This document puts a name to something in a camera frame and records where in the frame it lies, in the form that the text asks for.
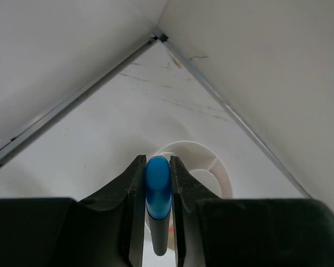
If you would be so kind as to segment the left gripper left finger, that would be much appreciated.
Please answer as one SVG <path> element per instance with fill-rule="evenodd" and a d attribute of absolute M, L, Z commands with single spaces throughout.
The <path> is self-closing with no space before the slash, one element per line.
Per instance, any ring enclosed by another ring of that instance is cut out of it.
<path fill-rule="evenodd" d="M 145 166 L 146 156 L 137 156 L 122 174 L 79 201 L 79 266 L 142 265 Z"/>

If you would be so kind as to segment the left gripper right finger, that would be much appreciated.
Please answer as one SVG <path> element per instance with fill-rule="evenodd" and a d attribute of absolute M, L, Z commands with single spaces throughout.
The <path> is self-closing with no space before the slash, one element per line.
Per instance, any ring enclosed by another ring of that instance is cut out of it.
<path fill-rule="evenodd" d="M 177 156 L 170 158 L 176 266 L 205 266 L 198 203 L 218 196 L 199 182 Z"/>

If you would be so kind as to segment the blue cap black highlighter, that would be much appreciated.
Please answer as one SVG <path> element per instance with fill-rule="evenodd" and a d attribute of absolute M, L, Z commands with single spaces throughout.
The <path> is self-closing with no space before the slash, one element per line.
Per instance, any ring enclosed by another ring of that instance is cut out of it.
<path fill-rule="evenodd" d="M 168 160 L 152 157 L 144 172 L 146 210 L 154 253 L 165 255 L 168 248 L 169 220 L 172 206 L 171 170 Z"/>

